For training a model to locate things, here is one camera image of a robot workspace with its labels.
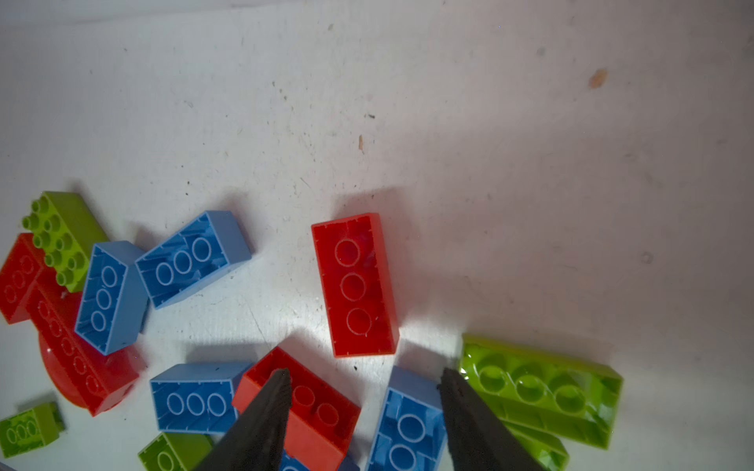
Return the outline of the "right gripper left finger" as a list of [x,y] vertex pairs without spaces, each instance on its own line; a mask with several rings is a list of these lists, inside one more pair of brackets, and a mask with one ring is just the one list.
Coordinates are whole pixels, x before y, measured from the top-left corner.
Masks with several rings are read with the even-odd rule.
[[279,469],[292,406],[288,369],[276,370],[229,432],[196,467],[200,470]]

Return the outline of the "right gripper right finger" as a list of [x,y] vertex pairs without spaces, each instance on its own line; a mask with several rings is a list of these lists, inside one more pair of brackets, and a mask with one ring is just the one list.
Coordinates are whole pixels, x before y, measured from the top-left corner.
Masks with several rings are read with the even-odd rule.
[[455,470],[542,468],[458,371],[444,369],[438,391]]

